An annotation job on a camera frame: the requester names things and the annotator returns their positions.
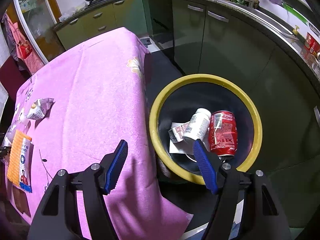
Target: glass door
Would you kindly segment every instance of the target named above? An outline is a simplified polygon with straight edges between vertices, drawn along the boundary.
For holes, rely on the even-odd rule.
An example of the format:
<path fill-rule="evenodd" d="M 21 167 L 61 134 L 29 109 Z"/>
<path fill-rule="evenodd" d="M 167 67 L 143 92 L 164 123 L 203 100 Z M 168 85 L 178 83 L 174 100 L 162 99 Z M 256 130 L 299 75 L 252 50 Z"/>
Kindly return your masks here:
<path fill-rule="evenodd" d="M 28 28 L 30 30 L 32 37 L 46 59 L 51 61 L 58 55 L 62 54 L 65 49 L 61 45 L 56 33 L 52 30 L 55 23 L 45 0 L 18 1 L 21 14 L 27 26 L 23 24 L 23 21 L 21 21 L 21 24 L 24 28 Z"/>

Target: plastic bottle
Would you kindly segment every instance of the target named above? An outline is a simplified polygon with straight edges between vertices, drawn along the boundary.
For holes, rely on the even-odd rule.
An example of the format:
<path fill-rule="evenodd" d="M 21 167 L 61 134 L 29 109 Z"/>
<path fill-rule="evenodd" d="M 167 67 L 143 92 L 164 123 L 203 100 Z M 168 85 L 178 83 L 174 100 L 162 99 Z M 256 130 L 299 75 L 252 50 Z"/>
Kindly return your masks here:
<path fill-rule="evenodd" d="M 193 143 L 197 139 L 203 140 L 210 124 L 211 112 L 204 108 L 197 109 L 191 117 L 190 123 L 183 133 L 183 140 L 187 143 Z"/>
<path fill-rule="evenodd" d="M 2 147 L 8 147 L 12 145 L 14 135 L 16 134 L 16 130 L 19 130 L 26 134 L 30 128 L 29 124 L 30 121 L 27 119 L 24 113 L 21 113 L 19 119 L 16 120 L 13 124 L 11 124 L 8 128 L 4 136 L 4 140 L 2 142 Z"/>

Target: black countertop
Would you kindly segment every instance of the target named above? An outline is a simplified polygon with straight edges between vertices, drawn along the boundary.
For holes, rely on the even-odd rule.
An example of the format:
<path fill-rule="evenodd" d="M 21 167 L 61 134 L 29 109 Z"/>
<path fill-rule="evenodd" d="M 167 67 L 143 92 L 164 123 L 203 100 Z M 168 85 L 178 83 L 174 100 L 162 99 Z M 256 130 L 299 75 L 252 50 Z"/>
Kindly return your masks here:
<path fill-rule="evenodd" d="M 80 11 L 68 18 L 67 20 L 57 23 L 54 27 L 54 31 L 58 31 L 63 26 L 67 25 L 74 19 L 98 8 L 105 6 L 109 3 L 117 2 L 119 0 L 104 0 L 101 3 L 96 5 L 87 7 L 83 11 Z M 287 30 L 280 23 L 271 19 L 271 17 L 267 17 L 265 14 L 261 13 L 252 8 L 240 6 L 238 4 L 232 3 L 227 0 L 190 0 L 193 2 L 201 3 L 204 5 L 210 5 L 212 3 L 219 4 L 224 6 L 225 9 L 232 16 L 239 18 L 240 20 L 248 23 L 252 27 L 258 29 L 260 32 L 264 33 L 268 38 L 270 38 L 275 44 L 277 44 L 303 71 L 303 73 L 307 76 L 310 83 L 314 87 L 318 96 L 320 97 L 320 72 L 317 69 L 313 69 L 312 63 L 308 62 L 303 55 L 300 53 L 303 50 L 303 43 L 300 41 L 293 40 L 288 38 L 291 36 L 292 30 Z"/>

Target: metal bolt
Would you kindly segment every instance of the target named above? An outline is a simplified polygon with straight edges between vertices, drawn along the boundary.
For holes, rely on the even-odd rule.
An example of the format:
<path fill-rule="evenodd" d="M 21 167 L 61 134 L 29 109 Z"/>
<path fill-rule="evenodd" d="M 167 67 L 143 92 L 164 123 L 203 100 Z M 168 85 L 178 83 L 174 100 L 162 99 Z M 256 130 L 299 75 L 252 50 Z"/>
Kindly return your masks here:
<path fill-rule="evenodd" d="M 64 174 L 66 174 L 66 171 L 65 170 L 59 170 L 58 171 L 58 176 L 63 176 Z"/>
<path fill-rule="evenodd" d="M 100 168 L 99 163 L 94 163 L 94 164 L 91 165 L 91 169 L 94 170 L 94 171 L 96 171 L 99 168 Z"/>
<path fill-rule="evenodd" d="M 224 168 L 225 170 L 230 170 L 231 169 L 231 165 L 229 163 L 223 163 L 222 164 L 222 168 Z"/>
<path fill-rule="evenodd" d="M 256 174 L 257 174 L 258 177 L 262 177 L 262 176 L 263 176 L 263 172 L 260 171 L 260 170 L 257 170 L 257 171 L 256 171 Z"/>

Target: yellow flower design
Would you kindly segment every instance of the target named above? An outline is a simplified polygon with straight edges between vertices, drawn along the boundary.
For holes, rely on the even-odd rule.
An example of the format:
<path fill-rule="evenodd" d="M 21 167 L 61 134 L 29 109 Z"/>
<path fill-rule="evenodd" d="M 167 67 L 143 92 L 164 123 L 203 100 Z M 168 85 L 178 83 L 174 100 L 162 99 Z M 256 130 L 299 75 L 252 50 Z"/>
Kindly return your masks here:
<path fill-rule="evenodd" d="M 132 73 L 137 73 L 139 78 L 142 77 L 141 71 L 140 71 L 140 62 L 138 57 L 134 57 L 133 59 L 129 59 L 127 63 L 127 67 L 131 68 Z"/>

